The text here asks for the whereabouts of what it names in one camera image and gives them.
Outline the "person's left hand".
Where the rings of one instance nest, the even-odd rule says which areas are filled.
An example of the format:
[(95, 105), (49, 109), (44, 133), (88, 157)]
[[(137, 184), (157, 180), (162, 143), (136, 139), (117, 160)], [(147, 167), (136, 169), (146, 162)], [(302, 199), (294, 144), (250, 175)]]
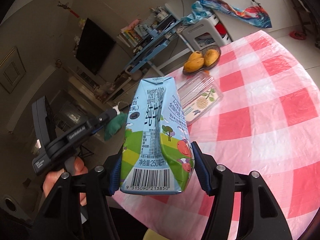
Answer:
[[(80, 176), (88, 173), (88, 168), (84, 165), (84, 162), (79, 157), (76, 157), (73, 162), (73, 167), (75, 170), (75, 175)], [(44, 180), (43, 183), (43, 193), (44, 196), (47, 198), (50, 197), (52, 194), (52, 190), (56, 190), (56, 187), (62, 186), (63, 184), (69, 184), (72, 176), (68, 174), (67, 178), (63, 178), (63, 174), (67, 173), (67, 171), (62, 168), (58, 171), (51, 171), (49, 172)]]

